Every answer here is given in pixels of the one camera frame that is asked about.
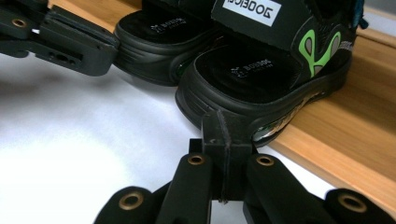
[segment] wooden surface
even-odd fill
[[[137,0],[51,3],[110,31],[141,7]],[[359,34],[345,87],[306,106],[270,146],[396,217],[396,39],[371,30]]]

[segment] black sandal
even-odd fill
[[[177,105],[197,127],[207,111],[232,112],[247,121],[256,146],[267,144],[304,105],[344,85],[356,29],[367,26],[362,6],[361,0],[217,1],[213,19],[236,38],[194,60],[180,80]]]
[[[144,0],[142,10],[117,24],[120,53],[114,64],[146,81],[176,86],[188,64],[219,36],[210,20],[213,1],[175,5],[172,0]]]

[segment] rubber sole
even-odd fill
[[[351,59],[336,71],[315,77],[279,99],[264,104],[240,101],[214,88],[199,74],[195,62],[188,67],[177,89],[176,102],[182,113],[200,128],[206,112],[231,112],[246,121],[243,128],[247,129],[256,147],[262,147],[274,140],[303,106],[341,89],[346,82]]]

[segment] brass insert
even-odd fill
[[[26,27],[26,21],[23,21],[21,19],[12,20],[12,24],[14,24],[14,26],[18,26],[18,27],[21,27],[21,28]]]
[[[258,162],[260,165],[263,166],[272,166],[274,165],[274,160],[271,159],[270,157],[267,156],[260,156],[256,159],[256,162]]]
[[[345,208],[357,213],[365,213],[367,211],[367,205],[359,198],[350,194],[341,194],[338,196],[338,202]]]
[[[189,164],[191,165],[201,165],[205,162],[202,156],[191,156],[189,157]]]
[[[134,210],[144,201],[144,196],[139,191],[134,191],[124,195],[119,202],[119,207],[123,210]]]

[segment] white backdrop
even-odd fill
[[[116,67],[87,77],[0,54],[0,223],[93,223],[119,189],[169,182],[200,137],[175,91]],[[277,156],[309,191],[332,187]],[[215,224],[246,223],[241,203],[214,202],[212,214]]]

